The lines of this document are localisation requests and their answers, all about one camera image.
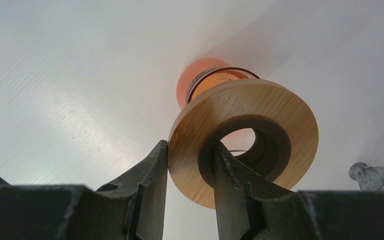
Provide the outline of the clear ribbed glass dripper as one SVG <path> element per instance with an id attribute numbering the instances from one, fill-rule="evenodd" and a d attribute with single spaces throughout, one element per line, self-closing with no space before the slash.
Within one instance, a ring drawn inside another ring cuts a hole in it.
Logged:
<path id="1" fill-rule="evenodd" d="M 357 162 L 351 166 L 349 176 L 362 191 L 384 191 L 384 166 L 369 166 Z"/>

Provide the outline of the orange glass carafe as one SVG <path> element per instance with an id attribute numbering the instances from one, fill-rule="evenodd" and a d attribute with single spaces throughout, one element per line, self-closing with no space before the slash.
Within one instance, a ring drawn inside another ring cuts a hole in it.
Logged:
<path id="1" fill-rule="evenodd" d="M 259 78 L 254 72 L 232 66 L 221 59 L 199 59 L 188 65 L 177 81 L 177 104 L 182 110 L 191 100 L 217 85 L 241 79 Z"/>

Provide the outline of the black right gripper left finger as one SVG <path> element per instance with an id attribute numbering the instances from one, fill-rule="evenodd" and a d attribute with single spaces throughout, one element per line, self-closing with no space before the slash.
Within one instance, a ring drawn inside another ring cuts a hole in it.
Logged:
<path id="1" fill-rule="evenodd" d="M 114 180 L 84 185 L 11 185 L 0 177 L 0 240 L 160 240 L 168 144 Z"/>

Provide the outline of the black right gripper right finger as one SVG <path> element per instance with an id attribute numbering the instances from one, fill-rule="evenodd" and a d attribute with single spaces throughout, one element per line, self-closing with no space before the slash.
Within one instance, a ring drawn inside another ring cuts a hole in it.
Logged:
<path id="1" fill-rule="evenodd" d="M 221 240 L 384 240 L 384 191 L 298 191 L 266 180 L 220 144 L 213 190 Z"/>

